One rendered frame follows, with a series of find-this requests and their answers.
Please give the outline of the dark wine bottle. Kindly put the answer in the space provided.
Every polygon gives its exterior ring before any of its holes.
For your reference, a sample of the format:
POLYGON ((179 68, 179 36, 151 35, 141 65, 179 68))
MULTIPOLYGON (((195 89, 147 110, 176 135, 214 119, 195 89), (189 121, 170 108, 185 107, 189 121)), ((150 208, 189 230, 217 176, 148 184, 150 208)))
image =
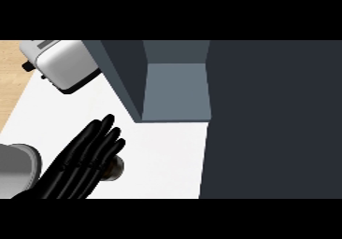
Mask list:
POLYGON ((116 181, 125 172, 125 161, 120 156, 116 156, 111 160, 111 163, 105 169, 104 175, 102 175, 102 181, 116 181))

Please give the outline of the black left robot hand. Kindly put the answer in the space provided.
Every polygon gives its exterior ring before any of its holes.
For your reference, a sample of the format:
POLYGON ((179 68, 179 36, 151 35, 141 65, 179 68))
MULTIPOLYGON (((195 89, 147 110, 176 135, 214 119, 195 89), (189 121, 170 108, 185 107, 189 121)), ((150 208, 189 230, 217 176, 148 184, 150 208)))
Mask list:
POLYGON ((114 123, 113 114, 89 123, 58 154, 36 185, 14 196, 15 200, 89 197, 126 146, 126 140, 120 137, 122 129, 114 123))

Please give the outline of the white toaster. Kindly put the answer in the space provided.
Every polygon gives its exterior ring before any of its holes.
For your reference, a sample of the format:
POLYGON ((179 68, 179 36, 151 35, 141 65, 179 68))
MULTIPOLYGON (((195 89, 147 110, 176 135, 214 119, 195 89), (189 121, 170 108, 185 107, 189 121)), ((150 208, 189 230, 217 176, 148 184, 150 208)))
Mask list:
POLYGON ((38 70, 64 94, 73 94, 98 77, 101 69, 82 40, 23 40, 23 68, 38 70))

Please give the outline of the grey open cabinet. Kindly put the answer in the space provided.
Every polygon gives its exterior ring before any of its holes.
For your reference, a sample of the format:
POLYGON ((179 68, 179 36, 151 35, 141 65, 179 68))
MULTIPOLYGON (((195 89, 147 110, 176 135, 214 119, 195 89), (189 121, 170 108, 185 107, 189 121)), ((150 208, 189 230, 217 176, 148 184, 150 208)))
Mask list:
POLYGON ((85 46, 135 122, 212 120, 207 40, 88 40, 85 46))

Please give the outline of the dark grey cabinet door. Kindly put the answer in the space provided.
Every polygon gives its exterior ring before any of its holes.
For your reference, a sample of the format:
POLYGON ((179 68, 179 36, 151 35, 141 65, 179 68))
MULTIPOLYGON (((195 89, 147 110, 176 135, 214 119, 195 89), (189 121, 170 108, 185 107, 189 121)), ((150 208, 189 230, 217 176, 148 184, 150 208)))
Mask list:
POLYGON ((342 41, 216 41, 204 198, 342 198, 342 41))

